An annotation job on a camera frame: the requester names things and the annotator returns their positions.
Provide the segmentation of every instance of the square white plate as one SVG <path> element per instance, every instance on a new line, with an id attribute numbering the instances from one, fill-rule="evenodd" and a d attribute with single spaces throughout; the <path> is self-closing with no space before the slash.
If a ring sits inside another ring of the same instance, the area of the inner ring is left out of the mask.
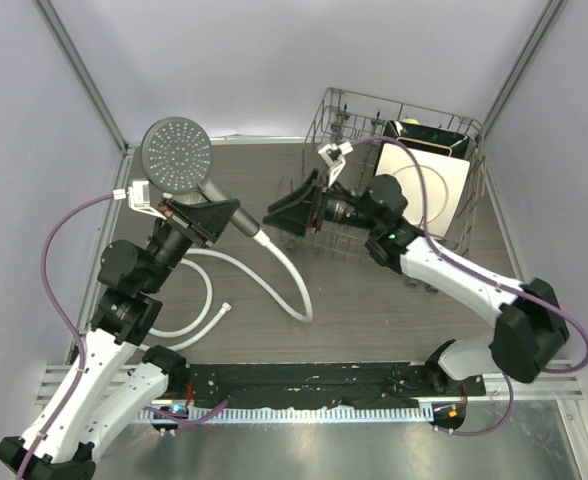
<path id="1" fill-rule="evenodd" d="M 427 184 L 427 223 L 430 233 L 437 237 L 444 237 L 463 194 L 470 164 L 458 158 L 421 150 L 410 150 L 421 165 L 421 171 Z M 402 148 L 389 143 L 383 145 L 375 175 L 383 174 L 396 177 L 401 184 L 403 195 L 408 202 L 403 213 L 405 219 L 412 225 L 422 227 L 421 185 L 414 162 Z"/>

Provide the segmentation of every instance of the metal wire rack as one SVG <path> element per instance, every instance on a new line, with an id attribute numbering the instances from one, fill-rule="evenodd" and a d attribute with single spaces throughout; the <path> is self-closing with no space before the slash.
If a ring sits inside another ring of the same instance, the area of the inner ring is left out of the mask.
<path id="1" fill-rule="evenodd" d="M 483 125 L 473 118 L 419 107 L 406 102 L 373 95 L 328 88 L 307 132 L 300 153 L 286 167 L 277 189 L 282 198 L 298 187 L 314 168 L 324 168 L 317 150 L 327 143 L 341 143 L 383 135 L 387 121 L 414 119 L 423 125 L 444 128 L 470 137 L 465 160 L 470 162 L 463 195 L 454 220 L 440 243 L 457 254 L 467 257 L 474 226 L 476 205 L 484 193 L 485 146 Z M 341 173 L 341 184 L 362 193 L 367 180 L 374 174 L 379 147 L 358 146 L 347 155 L 347 166 Z M 367 232 L 330 222 L 323 230 L 308 233 L 305 238 L 281 233 L 282 245 L 288 250 L 310 247 L 314 252 L 334 252 L 346 257 L 367 256 L 364 247 Z"/>

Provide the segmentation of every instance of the gray floor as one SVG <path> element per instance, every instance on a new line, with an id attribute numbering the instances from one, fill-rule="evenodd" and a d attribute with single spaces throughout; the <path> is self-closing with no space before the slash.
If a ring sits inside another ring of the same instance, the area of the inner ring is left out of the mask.
<path id="1" fill-rule="evenodd" d="M 504 408 L 503 402 L 470 405 L 466 429 L 495 423 Z M 423 423 L 206 425 L 175 438 L 151 436 L 150 429 L 128 427 L 94 479 L 581 478 L 555 402 L 517 403 L 510 422 L 479 438 L 435 434 Z"/>
<path id="2" fill-rule="evenodd" d="M 300 145 L 217 146 L 213 178 L 237 196 L 257 218 L 274 201 L 283 170 Z M 131 176 L 140 177 L 135 159 Z M 124 206 L 114 238 L 144 244 L 154 219 Z M 302 308 L 298 292 L 277 260 L 230 227 L 214 247 L 231 254 L 271 282 L 283 297 Z M 450 338 L 488 332 L 485 323 L 444 294 L 412 289 L 398 275 L 374 264 L 315 255 L 291 255 L 308 282 L 315 317 L 309 325 L 289 318 L 252 280 L 217 259 L 196 257 L 214 284 L 214 306 L 232 311 L 214 331 L 184 351 L 194 363 L 398 361 L 425 359 Z M 471 259 L 498 273 L 512 274 L 489 197 L 479 204 Z M 176 330 L 200 312 L 200 277 L 179 267 L 158 298 L 165 306 L 156 327 Z M 164 343 L 148 338 L 148 343 Z"/>

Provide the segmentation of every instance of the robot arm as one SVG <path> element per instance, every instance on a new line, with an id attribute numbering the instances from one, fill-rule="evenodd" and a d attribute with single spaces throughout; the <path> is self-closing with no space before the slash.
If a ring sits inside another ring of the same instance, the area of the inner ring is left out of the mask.
<path id="1" fill-rule="evenodd" d="M 132 417 L 188 382 L 185 358 L 156 346 L 145 353 L 130 380 L 101 403 L 112 378 L 143 342 L 162 307 L 148 295 L 160 290 L 193 244 L 216 242 L 239 205 L 235 199 L 189 206 L 166 199 L 161 203 L 164 218 L 156 220 L 145 249 L 124 240 L 108 245 L 98 275 L 108 288 L 85 337 L 86 364 L 80 381 L 77 358 L 39 418 L 20 437 L 1 441 L 0 460 L 12 471 L 18 472 L 29 456 L 22 477 L 27 480 L 92 478 L 96 462 Z M 65 400 L 76 381 L 74 395 Z M 43 435 L 52 418 L 54 423 Z"/>
<path id="2" fill-rule="evenodd" d="M 561 317 L 516 293 L 558 306 L 552 287 L 539 279 L 525 285 L 500 276 L 444 247 L 435 251 L 424 232 L 402 217 L 407 200 L 396 178 L 375 176 L 360 195 L 336 181 L 336 171 L 340 173 L 344 155 L 351 151 L 349 143 L 321 148 L 328 172 L 314 170 L 300 187 L 269 206 L 263 222 L 300 237 L 319 231 L 324 222 L 367 230 L 365 247 L 379 265 L 428 283 L 481 316 L 494 329 L 493 335 L 451 340 L 429 357 L 426 365 L 433 370 L 430 381 L 437 389 L 498 371 L 523 383 L 534 381 L 567 342 L 569 332 Z M 445 261 L 443 254 L 463 268 Z"/>

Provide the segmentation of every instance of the shower head nozzle plate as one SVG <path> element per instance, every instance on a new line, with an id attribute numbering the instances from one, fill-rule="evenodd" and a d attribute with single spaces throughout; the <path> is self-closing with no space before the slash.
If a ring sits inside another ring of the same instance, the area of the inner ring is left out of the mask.
<path id="1" fill-rule="evenodd" d="M 212 143 L 196 122 L 168 117 L 152 125 L 141 144 L 143 169 L 163 192 L 180 195 L 196 190 L 212 164 Z"/>

